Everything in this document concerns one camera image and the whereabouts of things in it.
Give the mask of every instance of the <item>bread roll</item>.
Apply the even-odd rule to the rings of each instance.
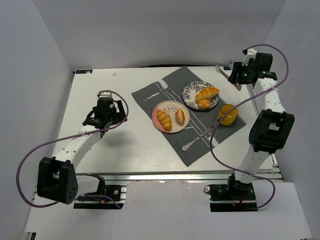
[[[158,121],[160,122],[160,124],[165,130],[171,131],[172,129],[171,117],[168,114],[166,114],[164,111],[158,110],[156,112],[156,117],[158,118]]]
[[[211,99],[214,96],[218,95],[219,92],[220,90],[218,88],[207,86],[195,96],[195,100],[198,102],[202,99]]]
[[[178,124],[183,125],[185,123],[185,114],[184,111],[182,111],[181,109],[178,109],[175,112],[175,120]]]
[[[200,109],[207,109],[210,107],[210,101],[208,99],[202,99],[198,101],[198,107]]]

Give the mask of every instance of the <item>black and white plate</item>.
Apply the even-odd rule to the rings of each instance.
[[[214,86],[208,82],[205,81],[193,81],[185,85],[185,87],[182,90],[182,99],[185,102],[185,104],[196,110],[208,110],[212,109],[215,105],[217,105],[219,101],[219,94],[214,96],[212,99],[209,99],[211,102],[210,107],[207,109],[200,109],[198,107],[198,104],[196,102],[196,95],[200,93],[205,87],[211,87],[214,88]]]

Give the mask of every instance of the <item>wall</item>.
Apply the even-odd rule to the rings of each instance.
[[[286,146],[277,153],[280,170],[287,181],[294,181],[311,234],[320,240],[320,2],[287,0],[264,42],[283,50],[290,66],[279,96],[295,123]],[[271,70],[282,79],[284,60],[277,53],[273,56]]]
[[[29,206],[16,187],[16,170],[33,147],[55,138],[72,82],[72,71],[31,0],[5,0],[0,7],[0,238],[18,240]],[[32,199],[39,161],[22,169],[22,189]]]
[[[285,0],[33,0],[71,69],[242,61]]]

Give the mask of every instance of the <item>mug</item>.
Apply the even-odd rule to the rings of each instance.
[[[218,115],[218,121],[220,120],[220,118],[222,118],[227,112],[229,112],[231,109],[233,109],[235,106],[231,105],[231,104],[225,104],[221,107],[219,115]],[[224,126],[229,126],[230,124],[232,124],[236,118],[238,116],[238,109],[233,110],[232,112],[230,112],[225,119],[222,120],[222,122],[220,124],[224,125]]]

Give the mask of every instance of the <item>pink plate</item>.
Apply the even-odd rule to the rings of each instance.
[[[183,125],[178,124],[176,121],[176,111],[178,109],[181,109],[184,113]],[[169,116],[171,117],[171,122],[172,122],[171,131],[165,130],[164,127],[158,121],[158,118],[157,118],[157,111],[158,110],[164,111],[165,113],[169,114]],[[157,129],[159,129],[160,131],[168,133],[168,134],[180,132],[188,125],[189,120],[190,120],[190,115],[189,115],[189,111],[188,111],[187,107],[177,101],[163,101],[163,102],[159,103],[157,106],[155,106],[155,108],[152,111],[152,122],[155,125],[155,127]]]

